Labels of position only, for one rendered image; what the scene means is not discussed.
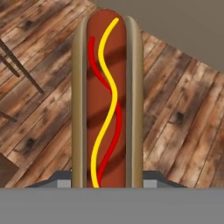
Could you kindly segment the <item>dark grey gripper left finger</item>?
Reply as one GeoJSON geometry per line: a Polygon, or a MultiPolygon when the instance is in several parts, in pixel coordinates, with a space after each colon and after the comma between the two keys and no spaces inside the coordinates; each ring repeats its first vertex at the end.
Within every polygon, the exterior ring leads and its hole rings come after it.
{"type": "Polygon", "coordinates": [[[70,188],[71,180],[71,171],[56,171],[49,179],[29,185],[29,188],[70,188]]]}

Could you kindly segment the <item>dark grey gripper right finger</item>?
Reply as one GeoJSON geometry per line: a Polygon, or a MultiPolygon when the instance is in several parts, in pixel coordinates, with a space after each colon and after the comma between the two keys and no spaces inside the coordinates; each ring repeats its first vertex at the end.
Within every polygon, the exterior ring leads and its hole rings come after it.
{"type": "Polygon", "coordinates": [[[168,180],[160,171],[143,171],[144,188],[185,188],[184,185],[168,180]]]}

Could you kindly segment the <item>hot dog with mustard ketchup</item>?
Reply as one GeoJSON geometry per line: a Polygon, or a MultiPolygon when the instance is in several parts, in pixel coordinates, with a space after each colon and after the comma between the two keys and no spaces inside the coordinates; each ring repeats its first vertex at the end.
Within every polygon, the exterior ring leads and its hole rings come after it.
{"type": "Polygon", "coordinates": [[[84,17],[72,47],[72,185],[143,186],[143,41],[113,10],[84,17]]]}

